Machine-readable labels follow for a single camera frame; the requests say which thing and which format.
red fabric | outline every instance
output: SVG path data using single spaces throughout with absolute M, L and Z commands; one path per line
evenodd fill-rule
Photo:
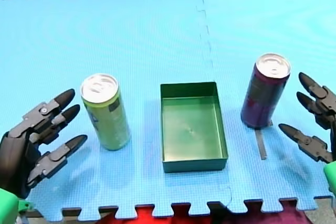
M 284 210 L 274 214 L 260 212 L 261 203 L 249 203 L 248 213 L 242 215 L 226 214 L 222 224 L 311 224 L 303 212 L 296 211 L 295 202 L 282 202 Z M 189 206 L 174 206 L 174 216 L 167 218 L 152 217 L 153 207 L 137 208 L 138 217 L 118 220 L 114 215 L 102 218 L 97 224 L 211 224 L 211 216 L 188 216 Z

black robotic finger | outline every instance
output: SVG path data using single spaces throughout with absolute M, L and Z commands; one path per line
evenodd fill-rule
M 36 163 L 35 168 L 30 172 L 27 180 L 29 188 L 34 188 L 44 178 L 51 178 L 62 167 L 64 167 L 68 161 L 67 157 L 71 156 L 76 150 L 78 150 L 88 137 L 86 135 L 79 135 L 67 143 L 61 145 L 52 152 L 46 152 Z
M 37 131 L 30 135 L 29 140 L 34 144 L 50 144 L 58 137 L 58 133 L 64 129 L 79 113 L 80 106 L 74 105 L 55 116 L 51 122 L 41 131 Z
M 333 160 L 336 160 L 336 121 L 331 123 L 330 142 L 332 158 Z
M 332 154 L 327 151 L 327 144 L 318 137 L 306 136 L 298 129 L 283 123 L 279 124 L 279 128 L 290 139 L 298 143 L 300 150 L 311 157 L 313 160 L 321 160 L 325 163 L 330 163 L 333 161 Z
M 60 109 L 63 110 L 70 104 L 70 102 L 75 97 L 75 90 L 69 89 L 62 94 L 59 94 L 57 97 L 54 98 L 54 100 L 59 104 Z
M 325 130 L 330 129 L 330 124 L 333 122 L 333 118 L 331 116 L 323 114 L 322 111 L 317 107 L 315 101 L 309 96 L 301 92 L 297 92 L 296 96 L 301 105 L 310 113 L 314 114 L 315 121 L 319 126 Z
M 323 99 L 325 98 L 328 93 L 326 90 L 318 85 L 313 79 L 311 79 L 308 75 L 305 73 L 299 73 L 299 80 L 302 84 L 302 86 L 309 92 L 309 94 L 316 98 L 316 99 Z
M 60 127 L 61 130 L 67 126 L 78 115 L 80 106 L 78 104 L 71 106 L 61 114 L 57 115 L 52 121 L 53 127 Z

robotic hand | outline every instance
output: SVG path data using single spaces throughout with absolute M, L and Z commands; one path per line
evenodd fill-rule
M 67 164 L 67 157 L 86 141 L 86 135 L 79 135 L 52 152 L 41 155 L 38 150 L 39 145 L 55 140 L 76 117 L 79 105 L 62 112 L 74 96 L 75 91 L 70 89 L 49 103 L 37 105 L 4 134 L 0 142 L 0 188 L 18 198 L 27 198 L 32 188 L 58 172 Z
M 315 98 L 315 101 L 301 92 L 297 92 L 299 102 L 315 116 L 315 121 L 323 129 L 330 129 L 331 152 L 327 144 L 317 136 L 309 137 L 298 129 L 279 124 L 280 129 L 293 141 L 298 143 L 300 150 L 315 161 L 327 163 L 324 173 L 331 191 L 336 195 L 336 95 L 326 86 L 319 86 L 304 73 L 299 73 L 302 86 Z

can lid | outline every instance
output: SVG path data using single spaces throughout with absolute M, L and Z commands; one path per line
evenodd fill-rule
M 117 80 L 104 73 L 96 73 L 86 78 L 80 93 L 84 100 L 92 103 L 107 102 L 118 92 Z
M 289 76 L 289 61 L 278 54 L 264 54 L 256 62 L 257 69 L 264 76 L 281 79 Z

green metal box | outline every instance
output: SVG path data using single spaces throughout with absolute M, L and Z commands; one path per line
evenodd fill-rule
M 161 85 L 165 173 L 222 170 L 228 158 L 215 82 Z

